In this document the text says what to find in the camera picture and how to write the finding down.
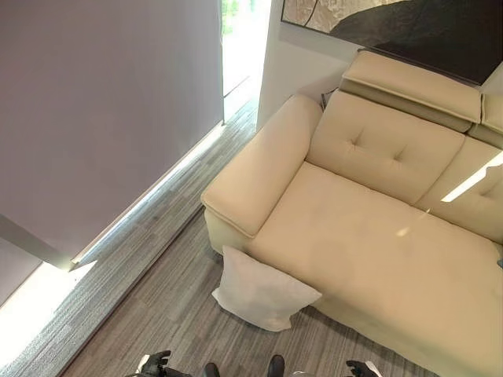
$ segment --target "sofa armrest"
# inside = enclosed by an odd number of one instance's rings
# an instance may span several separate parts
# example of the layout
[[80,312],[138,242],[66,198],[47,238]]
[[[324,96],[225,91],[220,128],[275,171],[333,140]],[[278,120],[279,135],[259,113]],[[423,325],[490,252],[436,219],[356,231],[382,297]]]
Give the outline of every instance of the sofa armrest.
[[206,188],[204,206],[254,237],[306,157],[320,118],[310,98],[288,99]]

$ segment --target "doorway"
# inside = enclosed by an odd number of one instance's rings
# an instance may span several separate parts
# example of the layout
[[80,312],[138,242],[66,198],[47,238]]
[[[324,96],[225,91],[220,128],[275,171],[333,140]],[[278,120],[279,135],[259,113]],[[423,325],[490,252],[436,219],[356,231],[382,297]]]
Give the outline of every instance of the doorway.
[[224,120],[259,98],[269,14],[270,0],[222,0]]

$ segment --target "sofa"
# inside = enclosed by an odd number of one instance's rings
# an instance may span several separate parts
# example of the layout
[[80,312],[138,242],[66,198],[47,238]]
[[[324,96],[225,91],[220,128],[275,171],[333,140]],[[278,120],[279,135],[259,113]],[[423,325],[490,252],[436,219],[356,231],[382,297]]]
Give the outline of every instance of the sofa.
[[324,111],[290,97],[207,187],[212,247],[442,377],[501,377],[503,101],[484,98],[359,52]]

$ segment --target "painting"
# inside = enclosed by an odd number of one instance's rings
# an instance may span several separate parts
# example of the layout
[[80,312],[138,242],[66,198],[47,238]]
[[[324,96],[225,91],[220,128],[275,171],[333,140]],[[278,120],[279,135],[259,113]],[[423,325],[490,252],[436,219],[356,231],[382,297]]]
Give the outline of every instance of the painting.
[[284,0],[281,19],[479,85],[503,58],[502,0]]

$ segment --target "throw pillow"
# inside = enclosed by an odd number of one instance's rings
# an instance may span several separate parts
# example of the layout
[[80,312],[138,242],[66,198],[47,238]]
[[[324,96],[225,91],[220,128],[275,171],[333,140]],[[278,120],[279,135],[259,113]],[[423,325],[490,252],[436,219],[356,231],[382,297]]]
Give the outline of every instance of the throw pillow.
[[321,297],[293,277],[257,262],[232,247],[223,247],[223,274],[213,291],[219,305],[269,331],[290,328],[290,316]]

